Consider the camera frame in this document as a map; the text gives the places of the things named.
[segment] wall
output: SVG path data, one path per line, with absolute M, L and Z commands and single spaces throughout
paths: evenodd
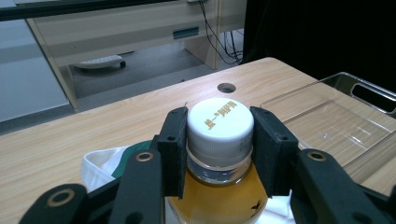
M 0 7 L 15 6 L 1 0 Z M 0 122 L 68 101 L 24 20 L 0 22 Z

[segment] cable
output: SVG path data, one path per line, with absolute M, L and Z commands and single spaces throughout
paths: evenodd
M 231 54 L 230 54 L 230 53 L 227 52 L 226 47 L 224 47 L 224 46 L 221 44 L 221 41 L 219 40 L 219 38 L 217 37 L 216 33 L 213 31 L 212 27 L 210 26 L 209 22 L 207 21 L 206 13 L 205 13 L 205 6 L 204 6 L 203 0 L 198 0 L 198 2 L 199 2 L 199 4 L 200 4 L 200 6 L 201 6 L 202 13 L 204 14 L 205 29 L 206 29 L 206 37 L 207 37 L 207 40 L 209 41 L 209 44 L 212 46 L 212 48 L 216 51 L 216 53 L 220 56 L 220 58 L 221 58 L 225 63 L 227 63 L 227 64 L 233 64 L 233 63 L 238 63 L 238 64 L 240 64 L 240 61 L 241 61 L 241 60 L 239 60 L 239 58 L 238 58 L 238 56 L 239 56 L 238 53 L 239 53 L 239 52 L 235 51 L 235 48 L 233 48 L 233 49 L 234 49 L 234 53 L 231 53 Z M 216 49 L 216 47 L 213 45 L 212 41 L 210 40 L 208 29 L 211 31 L 212 35 L 213 35 L 213 36 L 216 38 L 216 40 L 219 42 L 219 44 L 221 45 L 221 47 L 224 49 L 224 51 L 226 52 L 227 56 L 229 56 L 230 58 L 234 59 L 235 62 L 229 63 L 229 62 L 225 61 L 225 59 L 221 56 L 220 52 Z

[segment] plastic container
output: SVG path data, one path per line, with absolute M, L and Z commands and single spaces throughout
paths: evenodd
M 332 154 L 362 183 L 396 157 L 395 103 L 395 93 L 339 73 L 263 102 L 261 107 L 294 133 L 300 149 Z M 383 176 L 383 180 L 395 178 Z M 383 193 L 389 194 L 394 184 L 389 183 Z
M 251 161 L 253 117 L 241 103 L 212 98 L 188 116 L 184 196 L 168 198 L 180 223 L 255 223 L 267 195 Z

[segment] black object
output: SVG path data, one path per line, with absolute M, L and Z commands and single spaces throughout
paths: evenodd
M 257 121 L 253 161 L 259 174 L 266 174 L 265 169 L 273 172 L 259 177 L 273 195 L 292 189 L 297 223 L 395 223 L 396 188 L 388 198 L 355 184 L 330 154 L 300 151 L 272 113 L 258 107 L 250 110 Z M 121 178 L 88 194 L 78 184 L 51 189 L 37 199 L 21 224 L 164 223 L 164 197 L 180 196 L 183 190 L 186 117 L 187 107 L 171 111 L 149 149 L 130 157 Z
M 70 13 L 103 10 L 116 7 L 132 7 L 176 0 L 70 0 L 28 3 L 16 7 L 0 8 L 0 21 L 13 21 L 48 17 Z
M 247 0 L 244 60 L 277 58 L 309 76 L 339 72 L 396 92 L 396 1 Z

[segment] clear plastic tray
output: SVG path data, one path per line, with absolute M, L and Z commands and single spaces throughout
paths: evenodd
M 395 93 L 339 73 L 282 94 L 261 107 L 285 123 L 299 139 L 301 149 L 327 151 L 354 173 L 354 169 L 362 169 L 364 164 L 359 161 L 364 157 L 370 158 L 365 164 L 378 166 L 396 156 L 395 102 Z

